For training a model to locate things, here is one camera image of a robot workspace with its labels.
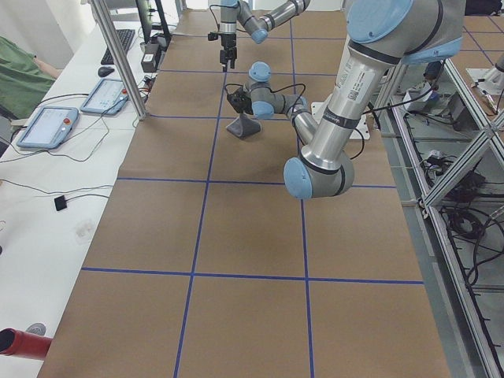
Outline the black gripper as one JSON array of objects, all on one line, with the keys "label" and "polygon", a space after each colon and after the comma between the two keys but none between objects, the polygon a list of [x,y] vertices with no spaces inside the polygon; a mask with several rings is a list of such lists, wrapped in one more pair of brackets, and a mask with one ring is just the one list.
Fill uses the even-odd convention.
[{"label": "black gripper", "polygon": [[236,34],[221,34],[220,43],[220,63],[222,71],[227,72],[229,65],[231,68],[235,68],[237,60]]},{"label": "black gripper", "polygon": [[237,89],[232,93],[228,93],[227,100],[236,113],[252,114],[252,101],[243,89]]}]

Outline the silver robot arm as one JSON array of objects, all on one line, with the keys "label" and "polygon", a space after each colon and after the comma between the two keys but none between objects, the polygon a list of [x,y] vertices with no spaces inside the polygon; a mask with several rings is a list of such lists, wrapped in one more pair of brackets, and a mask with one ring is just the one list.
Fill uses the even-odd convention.
[{"label": "silver robot arm", "polygon": [[256,17],[247,2],[221,1],[217,7],[220,9],[220,21],[215,33],[208,34],[208,40],[220,39],[220,64],[224,72],[235,68],[237,52],[237,24],[243,27],[256,44],[263,43],[271,30],[285,24],[291,18],[299,16],[306,11],[310,0],[289,0],[280,6]]},{"label": "silver robot arm", "polygon": [[228,131],[244,139],[259,132],[261,120],[283,114],[302,142],[298,156],[284,166],[288,192],[300,199],[340,195],[354,181],[345,145],[384,73],[398,64],[454,56],[464,15],[463,1],[352,1],[345,11],[346,54],[321,119],[313,118],[303,97],[274,92],[270,67],[258,61],[228,98],[237,112]]}]

